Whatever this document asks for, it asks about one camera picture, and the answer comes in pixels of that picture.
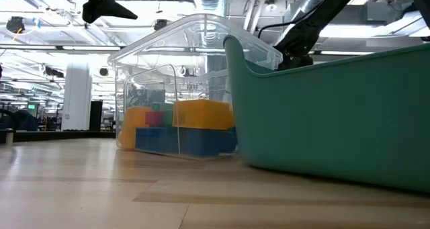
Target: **ceiling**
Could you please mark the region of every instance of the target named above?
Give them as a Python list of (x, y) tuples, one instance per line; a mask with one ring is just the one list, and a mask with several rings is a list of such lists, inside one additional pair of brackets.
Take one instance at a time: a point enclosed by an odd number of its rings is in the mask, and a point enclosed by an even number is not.
[[(154, 32), (157, 19), (168, 23), (194, 13), (224, 15), (230, 21), (243, 26), (250, 0), (116, 0), (130, 11), (137, 20), (117, 17), (101, 17), (92, 24), (81, 18), (82, 5), (87, 0), (0, 0), (0, 45), (49, 45), (49, 46), (128, 46)], [(266, 3), (257, 27), (278, 24), (286, 20), (290, 4), (299, 0), (271, 0)], [(420, 36), (427, 34), (420, 14), (405, 16), (402, 11), (411, 0), (351, 0), (349, 6), (323, 30), (314, 50), (380, 52), (404, 46), (422, 44)], [(381, 19), (386, 24), (369, 27), (362, 20), (351, 17)], [(23, 17), (25, 31), (15, 35), (6, 29), (12, 16)], [(283, 28), (263, 32), (262, 39), (274, 43)], [(352, 34), (365, 33), (362, 37)], [(44, 75), (45, 67), (54, 68), (67, 75), (67, 64), (71, 54), (92, 55), (93, 99), (103, 99), (106, 109), (114, 108), (114, 72), (103, 77), (100, 68), (109, 68), (107, 58), (113, 51), (76, 50), (12, 50), (0, 48), (0, 63), (3, 67), (3, 82), (0, 83), (0, 103), (28, 101), (50, 101), (61, 103), (64, 97), (65, 80)], [(343, 56), (314, 56), (315, 61), (339, 59)]]

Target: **white column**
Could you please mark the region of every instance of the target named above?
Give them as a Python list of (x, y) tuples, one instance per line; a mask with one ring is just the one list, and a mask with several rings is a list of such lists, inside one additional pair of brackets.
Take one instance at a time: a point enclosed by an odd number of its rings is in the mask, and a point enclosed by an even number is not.
[(67, 65), (61, 130), (88, 130), (91, 109), (89, 55), (70, 55)]
[(251, 29), (249, 30), (251, 34), (254, 34), (255, 32), (255, 27), (257, 27), (258, 21), (260, 19), (261, 10), (263, 9), (265, 2), (266, 0), (260, 0), (258, 4), (257, 12), (255, 12), (255, 15), (253, 17), (253, 23), (251, 24)]
[(253, 14), (255, 0), (249, 0), (249, 6), (247, 11), (247, 16), (245, 22), (243, 23), (243, 29), (248, 30), (249, 21), (251, 20), (251, 15)]

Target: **plastic bin lid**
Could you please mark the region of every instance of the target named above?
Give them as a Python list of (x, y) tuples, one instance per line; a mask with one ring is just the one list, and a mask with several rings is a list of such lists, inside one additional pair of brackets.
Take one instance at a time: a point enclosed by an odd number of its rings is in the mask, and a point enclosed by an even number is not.
[(224, 56), (223, 41), (227, 35), (233, 35), (239, 40), (248, 61), (270, 69), (275, 69), (282, 62), (281, 52), (228, 19), (212, 14), (189, 15), (175, 21), (112, 54), (108, 62), (123, 63), (122, 59), (127, 56), (149, 54), (185, 56), (185, 58), (187, 56)]

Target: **clear plastic bin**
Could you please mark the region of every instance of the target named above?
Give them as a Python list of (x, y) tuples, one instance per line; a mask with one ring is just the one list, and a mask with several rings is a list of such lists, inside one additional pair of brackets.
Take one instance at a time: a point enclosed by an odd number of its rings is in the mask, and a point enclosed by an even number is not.
[(274, 69), (282, 61), (270, 45), (210, 14), (187, 16), (110, 56), (118, 147), (194, 158), (232, 150), (227, 35), (251, 62)]

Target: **black cable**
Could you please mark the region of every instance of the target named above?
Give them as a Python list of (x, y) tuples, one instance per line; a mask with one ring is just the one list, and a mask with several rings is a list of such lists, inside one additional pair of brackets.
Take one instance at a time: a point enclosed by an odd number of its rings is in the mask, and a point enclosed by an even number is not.
[(315, 11), (315, 9), (316, 8), (318, 8), (319, 6), (321, 6), (321, 3), (323, 3), (324, 1), (321, 1), (318, 5), (316, 5), (316, 6), (314, 6), (310, 11), (308, 11), (307, 13), (305, 13), (302, 17), (299, 17), (298, 19), (296, 19), (296, 20), (293, 20), (293, 21), (289, 21), (289, 22), (286, 22), (286, 23), (283, 23), (283, 24), (271, 24), (271, 25), (267, 25), (267, 26), (264, 26), (264, 27), (262, 27), (261, 29), (260, 29), (260, 32), (258, 33), (258, 38), (260, 38), (261, 37), (261, 33), (263, 32), (263, 30), (264, 29), (267, 29), (267, 28), (276, 28), (276, 27), (283, 27), (283, 26), (286, 26), (286, 25), (291, 25), (291, 24), (296, 24), (296, 23), (298, 23), (299, 21), (302, 21), (303, 19), (305, 19), (305, 18), (307, 18), (313, 11)]
[(391, 3), (387, 3), (393, 10), (398, 11), (398, 12), (403, 12), (403, 10), (397, 10), (394, 8), (394, 6)]
[(249, 2), (250, 0), (247, 0), (247, 2), (245, 2), (245, 6), (243, 6), (243, 10), (242, 10), (242, 15), (244, 15), (245, 14), (245, 12), (246, 11), (248, 11), (248, 9), (247, 9), (247, 5), (248, 5), (248, 2)]

